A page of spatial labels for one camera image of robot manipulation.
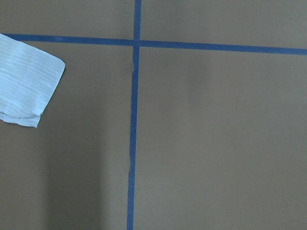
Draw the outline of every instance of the gray surface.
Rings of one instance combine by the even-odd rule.
[[[307,229],[306,62],[142,48],[135,230]]]
[[[0,32],[133,38],[130,0],[3,0]]]
[[[143,0],[144,40],[307,48],[305,0]]]
[[[0,123],[0,229],[125,229],[132,48],[29,44],[66,70],[37,129]]]

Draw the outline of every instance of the horizontal blue tape strip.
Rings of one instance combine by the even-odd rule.
[[[127,40],[127,39],[50,36],[50,35],[32,35],[32,34],[3,34],[3,35],[18,41],[133,46],[133,40]]]
[[[223,51],[252,52],[252,53],[307,55],[307,49],[266,47],[266,46],[240,46],[240,45],[163,42],[163,41],[144,41],[144,40],[140,41],[140,46],[158,47],[158,48],[202,49],[202,50],[223,50]]]

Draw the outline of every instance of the towel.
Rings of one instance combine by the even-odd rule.
[[[0,119],[37,127],[64,69],[59,58],[0,34]]]

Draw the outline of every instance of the white cloth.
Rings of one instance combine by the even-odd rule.
[[[37,127],[64,69],[57,57],[0,34],[0,119]]]

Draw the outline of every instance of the blue tape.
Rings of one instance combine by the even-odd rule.
[[[131,93],[131,122],[130,122],[130,171],[128,179],[128,206],[127,230],[133,230],[134,219],[134,185],[135,185],[135,157],[136,157],[136,132],[138,112],[138,85],[140,62],[140,33],[141,33],[141,0],[134,3],[134,33],[133,33],[133,73]]]
[[[202,50],[223,50],[223,51],[252,52],[252,53],[307,55],[307,49],[266,47],[266,46],[239,46],[239,45],[143,41],[143,40],[140,41],[140,46],[158,47],[158,48],[202,49]]]
[[[133,46],[133,40],[112,39],[112,38],[94,38],[94,37],[69,37],[69,36],[49,36],[34,34],[4,34],[18,41],[34,42],[59,42],[59,43],[78,43],[78,44],[96,44],[113,46]]]

